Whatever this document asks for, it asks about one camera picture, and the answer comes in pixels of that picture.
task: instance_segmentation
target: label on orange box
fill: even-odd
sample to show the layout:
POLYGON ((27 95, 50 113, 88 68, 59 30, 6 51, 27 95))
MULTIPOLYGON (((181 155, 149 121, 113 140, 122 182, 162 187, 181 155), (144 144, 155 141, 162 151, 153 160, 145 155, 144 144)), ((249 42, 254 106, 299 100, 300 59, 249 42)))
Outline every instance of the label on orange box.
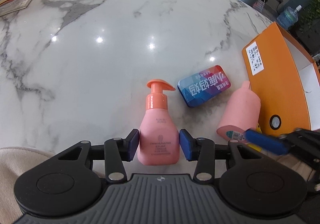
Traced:
POLYGON ((256 42, 254 41, 245 50, 247 51, 251 72, 252 72, 252 75, 254 76, 255 74, 261 72, 264 69, 260 52, 256 42))

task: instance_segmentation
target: metal screw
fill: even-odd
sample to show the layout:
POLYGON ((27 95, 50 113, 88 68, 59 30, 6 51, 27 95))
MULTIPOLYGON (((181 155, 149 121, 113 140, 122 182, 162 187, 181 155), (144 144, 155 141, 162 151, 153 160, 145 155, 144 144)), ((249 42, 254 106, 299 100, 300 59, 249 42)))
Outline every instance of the metal screw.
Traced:
POLYGON ((113 172, 108 175, 108 178, 112 181, 120 181, 124 178, 124 175, 121 172, 113 172))
POLYGON ((318 183, 317 185, 315 185, 315 191, 320 191, 320 183, 318 183))
POLYGON ((212 175, 210 173, 207 172, 200 172, 196 175, 196 178, 199 181, 208 181, 212 178, 212 175))

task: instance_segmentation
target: black ring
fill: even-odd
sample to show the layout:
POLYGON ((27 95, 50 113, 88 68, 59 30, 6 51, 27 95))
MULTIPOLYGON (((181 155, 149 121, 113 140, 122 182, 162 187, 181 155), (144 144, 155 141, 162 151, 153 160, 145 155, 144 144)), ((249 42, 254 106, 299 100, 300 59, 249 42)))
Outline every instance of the black ring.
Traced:
POLYGON ((281 118, 280 118, 280 116, 278 116, 278 115, 273 115, 272 117, 270 117, 269 124, 270 124, 271 129, 273 129, 273 130, 278 130, 278 129, 280 128, 280 126, 281 126, 281 118), (279 125, 278 125, 278 127, 273 127, 273 125, 272 125, 272 120, 273 120, 273 118, 275 118, 275 117, 277 117, 277 118, 279 119, 279 125))

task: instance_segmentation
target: gray ribbed panel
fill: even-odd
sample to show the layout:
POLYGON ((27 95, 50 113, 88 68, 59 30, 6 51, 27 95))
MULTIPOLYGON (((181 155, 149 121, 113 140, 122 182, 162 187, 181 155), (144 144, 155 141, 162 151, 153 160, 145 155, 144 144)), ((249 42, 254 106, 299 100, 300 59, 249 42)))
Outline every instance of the gray ribbed panel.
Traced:
POLYGON ((189 175, 135 174, 125 184, 110 186, 90 209, 64 219, 24 215, 17 224, 303 224, 297 216, 257 220, 223 204, 215 189, 198 185, 189 175))

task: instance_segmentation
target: pump nozzle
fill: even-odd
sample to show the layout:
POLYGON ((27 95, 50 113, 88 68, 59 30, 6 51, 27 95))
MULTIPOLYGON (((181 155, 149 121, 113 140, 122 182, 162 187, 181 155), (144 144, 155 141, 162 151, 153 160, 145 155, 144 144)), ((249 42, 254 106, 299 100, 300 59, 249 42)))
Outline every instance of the pump nozzle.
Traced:
POLYGON ((168 98, 163 94, 163 90, 175 91, 175 88, 162 79, 153 79, 147 83, 151 88, 151 94, 147 96, 146 110, 152 108, 168 109, 168 98))

